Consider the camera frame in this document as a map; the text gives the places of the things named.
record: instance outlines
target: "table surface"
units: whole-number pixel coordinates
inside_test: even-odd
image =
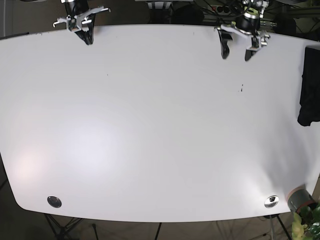
[[[212,27],[122,25],[0,42],[0,153],[26,210],[193,222],[288,212],[320,172],[320,123],[297,123],[304,50],[273,34],[227,60]],[[265,208],[265,200],[279,203]],[[48,196],[61,199],[53,208]]]

